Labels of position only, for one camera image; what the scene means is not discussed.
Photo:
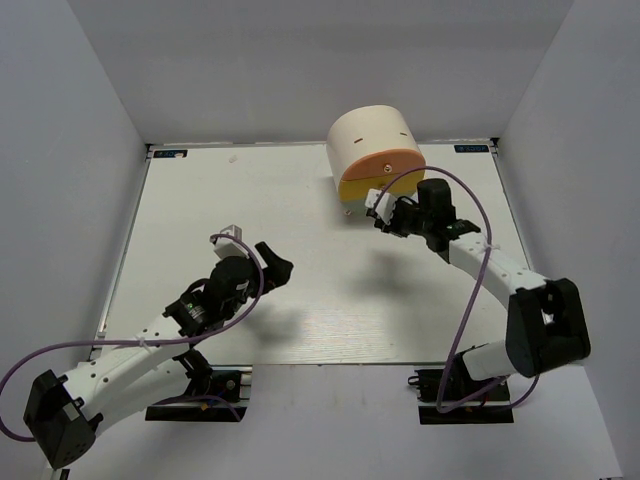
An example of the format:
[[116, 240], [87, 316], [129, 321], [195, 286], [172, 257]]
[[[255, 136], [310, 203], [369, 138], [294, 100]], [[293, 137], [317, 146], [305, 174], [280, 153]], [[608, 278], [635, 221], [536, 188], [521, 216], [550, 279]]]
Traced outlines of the cream round drawer organizer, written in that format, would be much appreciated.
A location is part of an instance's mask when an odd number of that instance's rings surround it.
[[424, 177], [426, 159], [392, 106], [364, 106], [340, 116], [329, 129], [326, 152], [347, 215], [364, 213], [371, 189], [390, 185], [392, 194], [412, 195]]

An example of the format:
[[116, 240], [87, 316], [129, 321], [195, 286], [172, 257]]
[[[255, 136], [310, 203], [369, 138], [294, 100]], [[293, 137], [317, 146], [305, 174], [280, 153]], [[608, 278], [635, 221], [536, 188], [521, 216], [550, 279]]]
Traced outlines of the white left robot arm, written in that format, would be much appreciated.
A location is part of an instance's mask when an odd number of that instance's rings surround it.
[[86, 454], [114, 424], [158, 402], [209, 400], [213, 369], [196, 346], [288, 283], [294, 265], [259, 242], [212, 238], [219, 260], [132, 339], [63, 374], [36, 377], [24, 422], [54, 470]]

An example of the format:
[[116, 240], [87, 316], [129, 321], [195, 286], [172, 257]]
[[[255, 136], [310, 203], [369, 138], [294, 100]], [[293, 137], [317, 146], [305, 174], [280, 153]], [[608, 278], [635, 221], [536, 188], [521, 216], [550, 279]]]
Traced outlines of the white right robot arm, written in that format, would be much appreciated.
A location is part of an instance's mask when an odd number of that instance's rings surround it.
[[412, 197], [372, 189], [365, 206], [377, 229], [423, 238], [430, 251], [474, 279], [474, 295], [486, 290], [506, 310], [503, 339], [464, 351], [451, 347], [436, 393], [439, 411], [480, 399], [512, 375], [538, 378], [590, 356], [577, 285], [519, 265], [492, 244], [487, 228], [458, 218], [445, 180], [420, 181]]

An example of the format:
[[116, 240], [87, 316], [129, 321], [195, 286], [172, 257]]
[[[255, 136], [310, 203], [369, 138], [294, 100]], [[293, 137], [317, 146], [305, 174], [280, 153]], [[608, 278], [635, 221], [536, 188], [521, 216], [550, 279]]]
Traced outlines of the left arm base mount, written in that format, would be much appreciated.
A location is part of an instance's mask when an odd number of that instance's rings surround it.
[[209, 376], [192, 381], [183, 402], [146, 409], [148, 422], [238, 423], [248, 409], [253, 369], [250, 366], [213, 367]]

